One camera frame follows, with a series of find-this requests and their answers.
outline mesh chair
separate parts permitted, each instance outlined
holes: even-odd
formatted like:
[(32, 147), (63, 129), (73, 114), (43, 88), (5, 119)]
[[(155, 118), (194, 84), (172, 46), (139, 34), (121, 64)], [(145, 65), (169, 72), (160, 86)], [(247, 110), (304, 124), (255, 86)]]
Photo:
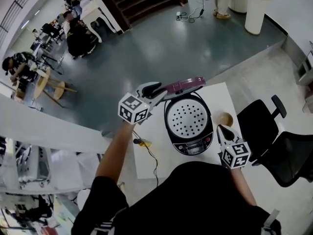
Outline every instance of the mesh chair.
[(283, 132), (254, 164), (264, 165), (282, 187), (299, 177), (313, 181), (313, 135)]
[(248, 142), (251, 150), (250, 161), (259, 158), (271, 146), (278, 135), (275, 118), (280, 114), (282, 118), (287, 115), (286, 109), (278, 96), (272, 96), (277, 107), (271, 114), (262, 100), (256, 100), (238, 115), (238, 122), (243, 139)]

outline railing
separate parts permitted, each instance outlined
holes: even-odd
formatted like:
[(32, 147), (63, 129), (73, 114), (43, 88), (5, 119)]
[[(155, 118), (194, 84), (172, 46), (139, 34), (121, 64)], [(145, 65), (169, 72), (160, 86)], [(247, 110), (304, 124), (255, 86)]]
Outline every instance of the railing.
[(11, 25), (14, 23), (15, 18), (23, 9), (28, 0), (14, 0), (9, 10), (5, 14), (0, 24), (0, 46), (2, 45), (6, 34), (9, 32)]

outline chair backrest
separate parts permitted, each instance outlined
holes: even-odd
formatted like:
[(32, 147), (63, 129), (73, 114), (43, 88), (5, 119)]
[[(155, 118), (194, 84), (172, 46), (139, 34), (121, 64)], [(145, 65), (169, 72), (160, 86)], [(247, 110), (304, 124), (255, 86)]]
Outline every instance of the chair backrest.
[(299, 177), (310, 177), (313, 135), (283, 132), (257, 162), (263, 164), (282, 187), (292, 185)]

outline ceiling light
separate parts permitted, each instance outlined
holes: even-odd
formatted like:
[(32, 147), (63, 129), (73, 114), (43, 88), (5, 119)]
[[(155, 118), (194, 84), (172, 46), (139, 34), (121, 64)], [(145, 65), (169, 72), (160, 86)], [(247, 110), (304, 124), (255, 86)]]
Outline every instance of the ceiling light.
[(28, 24), (28, 22), (29, 22), (29, 20), (26, 23), (24, 23), (24, 25), (21, 27), (21, 29), (23, 29), (26, 26), (26, 24)]

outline white table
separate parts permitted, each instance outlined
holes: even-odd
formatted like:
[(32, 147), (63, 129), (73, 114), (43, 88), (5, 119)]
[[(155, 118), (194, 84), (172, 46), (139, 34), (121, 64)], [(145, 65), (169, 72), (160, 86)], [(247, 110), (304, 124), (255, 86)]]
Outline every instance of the white table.
[(229, 8), (238, 13), (247, 13), (245, 29), (252, 35), (259, 35), (269, 1), (230, 0)]
[[(196, 156), (186, 156), (179, 153), (174, 148), (165, 128), (164, 103), (155, 107), (151, 112), (153, 115), (141, 125), (136, 125), (134, 129), (142, 139), (152, 143), (149, 149), (158, 160), (157, 176), (159, 178), (168, 177), (178, 165), (189, 161), (221, 164), (218, 155), (218, 153), (220, 153), (220, 145), (216, 134), (216, 119), (221, 112), (228, 112), (233, 116), (234, 123), (232, 128), (236, 129), (241, 134), (235, 108), (225, 83), (207, 86), (197, 92), (207, 104), (213, 122), (213, 141), (210, 147), (203, 153)], [(155, 178), (153, 170), (156, 167), (156, 162), (148, 154), (147, 148), (134, 144), (134, 156), (137, 178)]]
[(91, 27), (91, 23), (96, 21), (98, 18), (102, 18), (104, 22), (107, 24), (107, 26), (110, 28), (111, 31), (116, 33), (116, 30), (112, 28), (110, 22), (104, 16), (101, 11), (98, 9), (99, 6), (96, 5), (96, 3), (92, 0), (82, 0), (80, 3), (83, 12), (80, 16), (80, 19), (84, 21), (88, 29), (96, 35), (96, 37), (99, 40), (99, 43), (102, 43), (102, 39), (99, 36), (99, 34)]

